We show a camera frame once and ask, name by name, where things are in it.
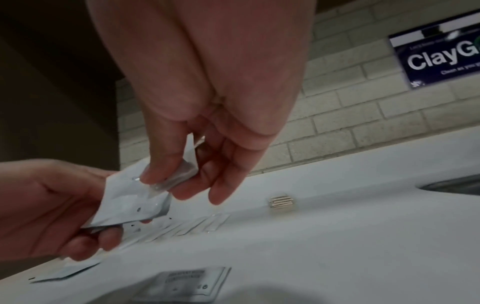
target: beige brick wall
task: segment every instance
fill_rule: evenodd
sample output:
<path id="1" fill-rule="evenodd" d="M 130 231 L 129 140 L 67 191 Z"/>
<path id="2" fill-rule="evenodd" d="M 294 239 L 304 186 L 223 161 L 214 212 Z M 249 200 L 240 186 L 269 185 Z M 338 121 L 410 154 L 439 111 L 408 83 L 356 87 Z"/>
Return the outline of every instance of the beige brick wall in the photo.
<path id="1" fill-rule="evenodd" d="M 480 124 L 480 75 L 412 91 L 386 39 L 479 8 L 477 0 L 357 0 L 317 15 L 302 92 L 253 174 Z M 149 145 L 131 87 L 117 87 L 125 167 Z"/>

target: sign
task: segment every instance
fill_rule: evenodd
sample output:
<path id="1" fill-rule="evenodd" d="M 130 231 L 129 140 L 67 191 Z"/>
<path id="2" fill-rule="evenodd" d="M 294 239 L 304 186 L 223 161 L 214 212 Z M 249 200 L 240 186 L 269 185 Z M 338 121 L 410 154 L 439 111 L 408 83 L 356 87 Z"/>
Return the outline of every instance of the sign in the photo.
<path id="1" fill-rule="evenodd" d="M 480 71 L 480 10 L 389 39 L 413 88 Z"/>

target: white sachet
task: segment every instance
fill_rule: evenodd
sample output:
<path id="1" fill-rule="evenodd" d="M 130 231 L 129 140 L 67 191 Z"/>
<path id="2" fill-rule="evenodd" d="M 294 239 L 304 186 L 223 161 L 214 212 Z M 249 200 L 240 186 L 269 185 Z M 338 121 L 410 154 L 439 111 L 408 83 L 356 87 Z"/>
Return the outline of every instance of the white sachet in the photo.
<path id="1" fill-rule="evenodd" d="M 139 181 L 149 163 L 150 157 L 147 157 L 109 176 L 100 208 L 82 228 L 118 225 L 166 215 L 172 200 L 168 190 L 193 177 L 199 170 L 193 135 L 187 137 L 183 161 L 166 181 L 155 185 Z"/>

